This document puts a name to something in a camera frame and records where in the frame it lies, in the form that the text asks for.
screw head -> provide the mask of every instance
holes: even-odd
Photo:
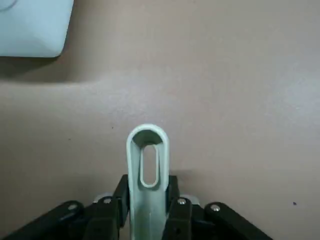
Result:
[[[179,198],[178,199],[178,204],[185,205],[186,203],[187,203],[187,201],[184,198]]]
[[[106,198],[106,199],[104,199],[104,200],[103,200],[103,203],[104,203],[104,204],[109,204],[109,203],[111,203],[111,198]]]
[[[78,206],[76,204],[71,204],[69,207],[68,207],[68,210],[74,210],[76,209]]]
[[[220,212],[220,207],[218,205],[211,205],[211,210],[214,211],[214,212]]]

